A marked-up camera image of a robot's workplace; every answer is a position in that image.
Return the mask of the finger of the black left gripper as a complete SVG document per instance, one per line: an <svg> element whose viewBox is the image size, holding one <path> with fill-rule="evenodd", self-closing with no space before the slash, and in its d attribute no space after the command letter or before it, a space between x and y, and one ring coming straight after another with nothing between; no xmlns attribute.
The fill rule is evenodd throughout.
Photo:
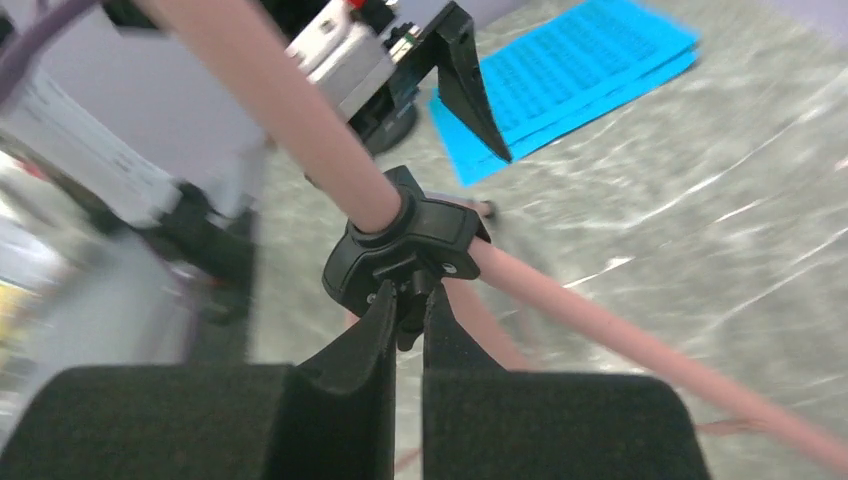
<svg viewBox="0 0 848 480"><path fill-rule="evenodd" d="M450 1L437 14L433 30L439 97L492 153L510 163L484 86L470 14Z"/></svg>

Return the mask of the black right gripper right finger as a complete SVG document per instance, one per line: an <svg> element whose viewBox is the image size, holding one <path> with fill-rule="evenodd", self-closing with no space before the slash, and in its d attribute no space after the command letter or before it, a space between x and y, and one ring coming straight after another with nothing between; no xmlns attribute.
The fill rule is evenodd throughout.
<svg viewBox="0 0 848 480"><path fill-rule="evenodd" d="M642 375L509 371L443 288L423 320L426 479L706 479L689 412Z"/></svg>

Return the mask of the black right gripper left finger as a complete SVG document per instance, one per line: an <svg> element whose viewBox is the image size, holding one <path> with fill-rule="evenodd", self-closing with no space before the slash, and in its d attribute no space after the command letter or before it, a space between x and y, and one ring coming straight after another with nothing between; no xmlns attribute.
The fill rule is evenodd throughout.
<svg viewBox="0 0 848 480"><path fill-rule="evenodd" d="M5 479L390 479L396 295L300 365L90 366L51 379Z"/></svg>

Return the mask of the pink music stand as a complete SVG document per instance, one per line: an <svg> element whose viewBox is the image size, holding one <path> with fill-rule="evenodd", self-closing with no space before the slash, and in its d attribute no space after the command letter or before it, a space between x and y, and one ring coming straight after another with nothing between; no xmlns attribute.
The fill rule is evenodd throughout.
<svg viewBox="0 0 848 480"><path fill-rule="evenodd" d="M420 274L430 287L447 280L455 290L466 279L482 278L756 430L846 472L847 447L840 440L491 245L469 208L388 180L300 71L257 2L145 1L142 9L176 33L347 214L347 230L328 260L340 275L331 295L345 308L362 312L367 300L357 287L369 277L402 285Z"/></svg>

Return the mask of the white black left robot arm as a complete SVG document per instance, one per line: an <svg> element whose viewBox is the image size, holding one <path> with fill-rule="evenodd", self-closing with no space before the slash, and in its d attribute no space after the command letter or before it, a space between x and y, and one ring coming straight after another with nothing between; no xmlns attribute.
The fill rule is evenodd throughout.
<svg viewBox="0 0 848 480"><path fill-rule="evenodd" d="M408 169L369 164L369 141L431 72L448 109L510 162L480 71L471 16L447 3L425 26L397 25L384 1L64 1L26 28L4 23L1 133L91 191L125 224L161 230L213 273L233 274L243 241L215 222L194 184L128 146L36 65L93 9L119 30L173 33L348 214L323 273L327 294L362 316L384 283L420 315L446 278L476 279L488 237L475 203L428 196Z"/></svg>

